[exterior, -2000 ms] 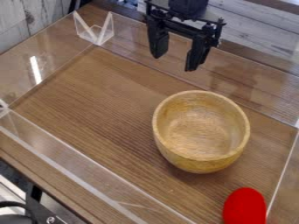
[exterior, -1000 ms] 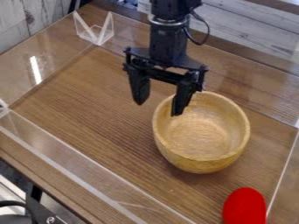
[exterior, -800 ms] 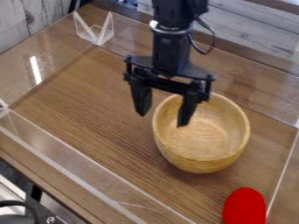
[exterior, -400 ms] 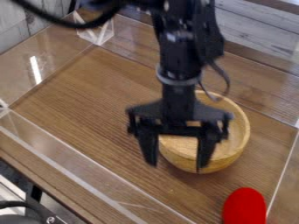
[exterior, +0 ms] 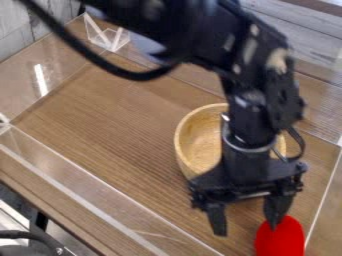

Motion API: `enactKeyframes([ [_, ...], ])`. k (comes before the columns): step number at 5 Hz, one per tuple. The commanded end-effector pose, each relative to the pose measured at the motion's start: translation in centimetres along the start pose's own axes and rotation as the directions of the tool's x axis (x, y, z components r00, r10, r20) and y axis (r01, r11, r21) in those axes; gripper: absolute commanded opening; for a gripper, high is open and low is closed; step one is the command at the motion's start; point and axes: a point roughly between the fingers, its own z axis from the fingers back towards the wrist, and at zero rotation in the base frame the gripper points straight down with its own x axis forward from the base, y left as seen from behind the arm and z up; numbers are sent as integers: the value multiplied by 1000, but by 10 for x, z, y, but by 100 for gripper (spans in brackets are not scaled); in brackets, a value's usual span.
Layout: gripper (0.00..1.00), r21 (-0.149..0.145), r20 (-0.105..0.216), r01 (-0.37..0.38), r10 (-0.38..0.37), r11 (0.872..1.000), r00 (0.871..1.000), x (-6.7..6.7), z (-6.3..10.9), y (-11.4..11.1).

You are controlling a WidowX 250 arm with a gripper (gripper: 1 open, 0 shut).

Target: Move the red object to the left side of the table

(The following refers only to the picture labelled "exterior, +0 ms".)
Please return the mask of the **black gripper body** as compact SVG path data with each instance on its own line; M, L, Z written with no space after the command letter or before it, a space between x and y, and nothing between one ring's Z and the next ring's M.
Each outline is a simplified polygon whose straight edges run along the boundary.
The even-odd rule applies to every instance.
M302 175L307 165L301 161L306 143L294 128L286 130L298 143L299 153L287 157L275 148L274 140L265 148L247 148L222 137L222 156L214 168L190 180L193 205L207 211L210 203L225 205L269 195L293 196L303 189Z

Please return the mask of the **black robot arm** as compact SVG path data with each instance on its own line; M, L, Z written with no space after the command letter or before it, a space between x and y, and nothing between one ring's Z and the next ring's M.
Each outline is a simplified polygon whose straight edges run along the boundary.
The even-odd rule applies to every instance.
M131 80L150 80L189 62L221 80L227 109L219 115L218 162L190 180L193 204L207 214L215 235L227 233L226 206L265 197L270 226L278 226L302 189L307 170L285 156L281 135L298 134L305 100L294 81L286 36L237 0L83 0L96 15L135 33L158 63L144 73L112 64L104 69Z

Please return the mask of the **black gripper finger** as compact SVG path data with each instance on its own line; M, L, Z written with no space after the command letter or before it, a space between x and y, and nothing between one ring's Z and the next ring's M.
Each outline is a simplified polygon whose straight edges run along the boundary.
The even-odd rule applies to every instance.
M210 203L207 205L207 218L217 236L227 236L227 220L226 220L226 205L223 203Z
M282 219L285 218L291 207L293 200L293 196L269 195L265 198L263 213L271 230L275 230L277 226L282 222Z

